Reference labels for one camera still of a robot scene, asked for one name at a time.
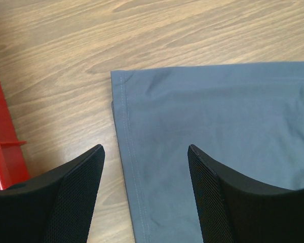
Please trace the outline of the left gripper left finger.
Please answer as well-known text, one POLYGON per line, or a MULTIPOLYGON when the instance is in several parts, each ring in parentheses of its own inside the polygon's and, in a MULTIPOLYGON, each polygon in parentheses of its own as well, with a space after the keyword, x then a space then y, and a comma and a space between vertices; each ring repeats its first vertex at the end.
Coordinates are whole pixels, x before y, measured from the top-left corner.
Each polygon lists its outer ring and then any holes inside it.
POLYGON ((87 242, 104 160, 98 144, 0 190, 0 242, 87 242))

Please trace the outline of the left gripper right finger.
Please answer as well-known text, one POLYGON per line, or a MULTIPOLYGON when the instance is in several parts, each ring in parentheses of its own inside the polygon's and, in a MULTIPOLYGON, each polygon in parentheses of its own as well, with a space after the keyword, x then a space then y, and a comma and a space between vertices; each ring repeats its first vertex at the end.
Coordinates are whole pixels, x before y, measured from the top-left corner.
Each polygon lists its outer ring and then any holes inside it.
POLYGON ((252 179, 195 145, 187 156, 204 242, 304 242, 304 189, 252 179))

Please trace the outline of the grey t shirt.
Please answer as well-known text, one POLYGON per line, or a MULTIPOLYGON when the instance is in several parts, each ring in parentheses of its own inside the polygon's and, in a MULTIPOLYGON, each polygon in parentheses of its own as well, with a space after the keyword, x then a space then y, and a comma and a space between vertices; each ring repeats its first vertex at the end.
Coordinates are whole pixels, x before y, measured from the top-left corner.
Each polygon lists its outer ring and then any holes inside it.
POLYGON ((202 242, 187 151, 304 188, 304 62, 111 72, 136 242, 202 242))

